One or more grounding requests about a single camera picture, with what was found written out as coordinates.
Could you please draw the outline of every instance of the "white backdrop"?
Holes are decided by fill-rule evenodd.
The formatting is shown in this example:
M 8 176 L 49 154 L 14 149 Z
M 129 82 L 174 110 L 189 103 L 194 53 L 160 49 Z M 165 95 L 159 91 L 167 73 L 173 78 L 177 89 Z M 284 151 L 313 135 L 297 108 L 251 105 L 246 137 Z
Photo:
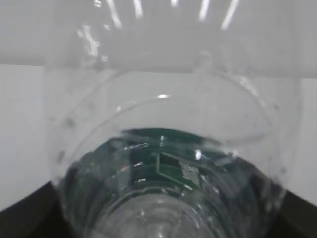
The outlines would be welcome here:
M 0 63 L 43 65 L 54 1 L 0 0 Z M 299 18 L 302 77 L 317 78 L 317 1 L 294 1 Z

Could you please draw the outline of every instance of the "black surface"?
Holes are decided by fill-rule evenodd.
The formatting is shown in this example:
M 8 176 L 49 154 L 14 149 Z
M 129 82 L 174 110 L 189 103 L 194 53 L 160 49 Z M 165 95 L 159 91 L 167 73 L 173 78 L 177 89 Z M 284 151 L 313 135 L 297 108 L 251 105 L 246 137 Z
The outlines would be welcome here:
M 0 213 L 0 238 L 70 238 L 56 194 L 48 183 Z M 317 208 L 287 193 L 267 238 L 317 238 Z

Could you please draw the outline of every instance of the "black table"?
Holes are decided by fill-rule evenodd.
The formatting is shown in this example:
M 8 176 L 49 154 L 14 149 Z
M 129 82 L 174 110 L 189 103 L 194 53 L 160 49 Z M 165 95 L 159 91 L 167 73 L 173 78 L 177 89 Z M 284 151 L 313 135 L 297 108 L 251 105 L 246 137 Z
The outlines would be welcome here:
M 50 183 L 0 213 L 0 238 L 70 238 Z M 317 207 L 288 192 L 267 238 L 317 238 Z

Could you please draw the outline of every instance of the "water droplet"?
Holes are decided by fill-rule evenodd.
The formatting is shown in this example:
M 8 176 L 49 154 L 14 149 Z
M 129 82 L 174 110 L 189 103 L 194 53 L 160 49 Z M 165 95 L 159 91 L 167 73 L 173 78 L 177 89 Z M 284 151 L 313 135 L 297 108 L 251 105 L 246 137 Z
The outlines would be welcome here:
M 56 162 L 58 164 L 61 164 L 63 162 L 64 156 L 65 156 L 65 151 L 61 150 L 57 155 Z
M 76 127 L 76 122 L 72 118 L 67 118 L 65 121 L 65 126 L 70 129 L 73 129 Z

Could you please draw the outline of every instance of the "transparent cup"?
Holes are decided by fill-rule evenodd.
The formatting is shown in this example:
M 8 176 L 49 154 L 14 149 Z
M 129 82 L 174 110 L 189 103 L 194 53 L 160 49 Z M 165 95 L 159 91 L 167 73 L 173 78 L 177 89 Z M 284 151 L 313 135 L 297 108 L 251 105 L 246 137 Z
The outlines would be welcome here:
M 290 0 L 58 0 L 45 102 L 78 238 L 259 238 L 301 114 Z

